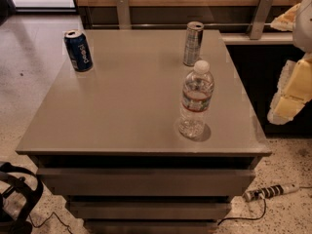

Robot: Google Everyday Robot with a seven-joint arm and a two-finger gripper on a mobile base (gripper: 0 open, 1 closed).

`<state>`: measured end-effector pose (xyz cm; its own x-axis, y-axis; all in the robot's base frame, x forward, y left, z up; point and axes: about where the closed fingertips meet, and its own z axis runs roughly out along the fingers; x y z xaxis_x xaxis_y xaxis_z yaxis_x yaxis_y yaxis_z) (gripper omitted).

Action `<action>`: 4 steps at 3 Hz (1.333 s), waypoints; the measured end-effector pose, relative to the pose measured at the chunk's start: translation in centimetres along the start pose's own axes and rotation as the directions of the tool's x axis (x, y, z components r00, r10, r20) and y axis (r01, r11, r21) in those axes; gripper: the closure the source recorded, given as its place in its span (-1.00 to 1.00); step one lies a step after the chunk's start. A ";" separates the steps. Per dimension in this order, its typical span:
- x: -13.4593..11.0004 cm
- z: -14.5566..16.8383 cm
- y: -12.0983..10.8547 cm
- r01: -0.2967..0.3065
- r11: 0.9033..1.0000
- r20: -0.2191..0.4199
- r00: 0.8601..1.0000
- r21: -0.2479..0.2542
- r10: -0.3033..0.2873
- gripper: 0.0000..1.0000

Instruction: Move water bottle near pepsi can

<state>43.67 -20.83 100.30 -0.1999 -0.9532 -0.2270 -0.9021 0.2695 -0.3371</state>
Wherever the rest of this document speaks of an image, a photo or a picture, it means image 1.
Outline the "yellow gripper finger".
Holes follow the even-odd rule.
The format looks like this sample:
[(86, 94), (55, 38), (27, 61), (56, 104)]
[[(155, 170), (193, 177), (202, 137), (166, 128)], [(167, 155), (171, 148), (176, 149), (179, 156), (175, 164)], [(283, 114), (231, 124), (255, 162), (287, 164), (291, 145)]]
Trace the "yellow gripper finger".
[(267, 120), (274, 125), (292, 121), (312, 99), (312, 60), (288, 60), (282, 68), (277, 92), (270, 103)]
[(296, 4), (288, 9), (283, 14), (274, 18), (270, 23), (270, 27), (280, 30), (280, 31), (290, 31), (293, 32), (293, 28), (295, 25), (295, 20), (297, 16), (297, 11), (300, 7), (300, 4)]

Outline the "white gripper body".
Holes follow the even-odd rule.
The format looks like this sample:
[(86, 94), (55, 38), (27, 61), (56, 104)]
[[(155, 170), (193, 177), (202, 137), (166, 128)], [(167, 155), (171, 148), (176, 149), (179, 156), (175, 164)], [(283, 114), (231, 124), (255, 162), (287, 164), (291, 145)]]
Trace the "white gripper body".
[(302, 0), (295, 14), (293, 44), (305, 53), (312, 52), (312, 0)]

